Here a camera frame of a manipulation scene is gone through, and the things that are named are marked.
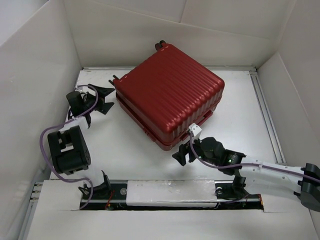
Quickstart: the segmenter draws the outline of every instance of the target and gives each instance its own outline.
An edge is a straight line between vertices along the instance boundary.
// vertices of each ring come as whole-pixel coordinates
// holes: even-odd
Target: suitcase wheel
[[[160,44],[160,43],[156,43],[155,45],[154,45],[154,47],[155,47],[155,50],[160,50],[160,48],[162,48],[162,45]]]
[[[156,44],[154,45],[155,50],[158,51],[160,48],[162,48],[162,47],[163,47],[162,44],[166,44],[166,42],[165,42],[164,40],[161,40],[159,43],[156,43]]]

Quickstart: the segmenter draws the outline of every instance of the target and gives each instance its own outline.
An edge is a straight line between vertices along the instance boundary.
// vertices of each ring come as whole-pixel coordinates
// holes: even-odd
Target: white surface
[[[0,0],[0,46],[47,0]]]
[[[281,196],[273,196],[262,194],[262,201],[263,201],[263,212],[264,213],[290,213],[290,212],[298,212],[304,211],[305,209],[302,205],[300,200],[297,197],[295,198],[286,198]]]
[[[133,12],[179,23],[187,0],[95,0]]]
[[[320,144],[279,53],[259,68],[258,75],[286,162],[319,164]]]
[[[296,0],[188,0],[181,22],[212,30],[276,39]]]
[[[146,180],[128,181],[126,204],[129,206],[214,207],[214,180]]]
[[[162,39],[207,66],[258,66],[274,52],[265,38],[171,22],[91,0],[64,2],[84,67],[137,66]]]
[[[279,53],[320,143],[320,1],[298,0],[283,33]]]
[[[63,121],[79,70],[61,0],[47,2],[0,47],[0,237],[45,166],[40,133]]]
[[[129,70],[82,70],[78,85],[93,84],[111,87],[112,75],[119,78]],[[213,116],[202,126],[201,138],[215,137],[225,148],[239,151],[269,163],[276,158],[271,146],[256,94],[247,71],[214,71],[225,81],[221,102]],[[91,155],[91,166],[103,170],[110,179],[116,180],[231,180],[232,176],[202,165],[199,161],[182,167],[171,151],[163,151],[152,142],[144,131],[120,107],[113,92],[106,97],[115,102],[103,115],[91,114],[91,127],[83,132]]]
[[[302,206],[285,213],[65,210],[79,203],[76,185],[60,180],[44,182],[28,240],[318,239],[309,211]]]
[[[290,165],[320,164],[320,1],[298,0],[279,53],[259,70],[261,84]],[[320,214],[312,212],[320,234]]]

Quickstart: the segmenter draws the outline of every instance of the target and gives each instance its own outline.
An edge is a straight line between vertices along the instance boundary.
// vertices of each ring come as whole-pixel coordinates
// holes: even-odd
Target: white platform
[[[93,84],[111,88],[108,80],[113,79],[112,75],[120,78],[129,70],[82,70],[77,85]],[[201,138],[215,137],[227,149],[275,163],[276,158],[249,72],[214,72],[225,81],[225,89],[213,116],[201,126]],[[198,161],[182,167],[172,158],[179,145],[171,151],[161,150],[122,110],[115,92],[106,101],[115,104],[107,115],[93,112],[91,127],[83,133],[92,159],[90,171],[86,172],[89,177],[95,180],[97,175],[102,176],[99,171],[104,170],[113,180],[233,179]]]
[[[79,207],[78,185],[44,182],[27,240],[318,239],[309,210],[295,202],[289,212],[70,211]]]
[[[87,69],[77,84],[111,87],[112,75],[128,69]],[[214,71],[225,81],[222,100],[202,126],[201,137],[213,136],[227,149],[275,163],[264,118],[248,71]],[[195,161],[182,167],[161,150],[115,105],[103,115],[93,112],[92,125],[84,132],[92,164],[89,176],[99,181],[104,170],[113,180],[230,180],[233,177]],[[77,186],[60,180],[45,181],[28,240],[87,239],[318,239],[309,210],[299,202],[263,196],[262,210],[191,211],[71,211],[79,208]]]

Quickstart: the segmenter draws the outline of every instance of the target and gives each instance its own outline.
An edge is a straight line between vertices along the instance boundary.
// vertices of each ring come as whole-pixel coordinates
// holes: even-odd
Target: cable
[[[76,183],[76,182],[80,182],[80,181],[87,181],[91,185],[91,191],[90,191],[89,198],[88,198],[87,202],[79,208],[80,210],[85,208],[88,205],[89,201],[91,200],[91,198],[92,198],[92,196],[94,194],[94,184],[87,177],[83,177],[83,178],[80,178],[80,179],[66,179],[66,178],[62,177],[55,170],[54,166],[51,164],[51,162],[50,162],[50,160],[49,160],[49,158],[48,158],[48,156],[46,154],[45,147],[44,147],[44,136],[45,136],[46,132],[48,132],[50,130],[53,130],[53,129],[61,129],[61,128],[64,127],[64,125],[73,122],[76,118],[82,117],[82,116],[86,115],[87,113],[90,113],[95,108],[95,106],[98,103],[98,99],[99,99],[97,90],[94,87],[89,86],[89,85],[79,85],[79,86],[77,86],[77,88],[81,88],[81,87],[87,87],[87,88],[89,88],[89,89],[91,89],[91,90],[93,90],[95,92],[95,102],[94,102],[94,104],[88,110],[84,111],[83,113],[81,113],[79,116],[77,116],[75,118],[72,118],[72,119],[70,119],[70,120],[68,120],[68,121],[66,121],[64,123],[61,123],[59,125],[56,125],[56,126],[47,127],[45,130],[42,131],[42,133],[40,134],[40,138],[39,138],[39,145],[40,145],[40,150],[41,150],[41,153],[43,155],[43,158],[44,158],[46,164],[49,166],[51,171],[54,173],[54,175],[57,176],[58,179],[60,179],[63,182],[66,182],[66,183]]]
[[[247,199],[246,202],[248,201],[248,197],[249,197],[249,194],[246,194],[245,196],[241,197],[241,198],[238,198],[238,199],[235,199],[235,200],[231,200],[231,201],[225,201],[224,204],[233,204],[233,203],[237,203],[238,201],[242,200],[242,199]]]
[[[259,168],[261,167],[261,168],[264,168],[264,169],[269,169],[269,170],[273,170],[273,171],[280,172],[280,173],[286,173],[286,174],[290,174],[290,175],[306,178],[306,179],[309,179],[311,181],[316,182],[317,184],[320,184],[320,180],[316,179],[315,177],[308,176],[308,175],[305,175],[305,174],[299,173],[299,172],[294,172],[294,171],[285,170],[285,169],[279,169],[279,168],[276,168],[276,167],[273,167],[273,166],[261,165],[259,163],[238,163],[238,164],[232,164],[232,165],[228,165],[228,166],[215,166],[215,165],[212,165],[210,163],[207,163],[207,162],[203,161],[198,156],[198,154],[196,153],[196,151],[194,149],[193,143],[192,143],[193,140],[194,140],[194,134],[193,134],[192,131],[190,131],[189,144],[190,144],[190,148],[191,148],[192,153],[194,154],[196,159],[198,159],[203,165],[206,165],[209,168],[220,170],[220,169],[233,169],[233,168],[239,168],[239,167],[259,167]]]
[[[217,210],[217,209],[219,208],[219,206],[220,206],[220,202],[218,202],[218,203],[215,205],[215,207],[213,208],[213,210]]]
[[[107,208],[109,207],[110,200],[112,199],[112,197],[114,196],[114,194],[115,194],[115,190],[113,190],[113,191],[111,192],[111,195],[110,195],[110,197],[109,197],[109,199],[108,199],[108,202],[107,202],[106,205],[104,206],[104,210],[107,210]]]

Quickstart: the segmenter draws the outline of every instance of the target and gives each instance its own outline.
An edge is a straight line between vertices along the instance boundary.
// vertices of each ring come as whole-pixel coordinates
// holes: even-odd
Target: red suitcase
[[[168,151],[186,139],[188,126],[213,114],[225,82],[172,44],[155,47],[155,54],[113,83],[121,107]]]

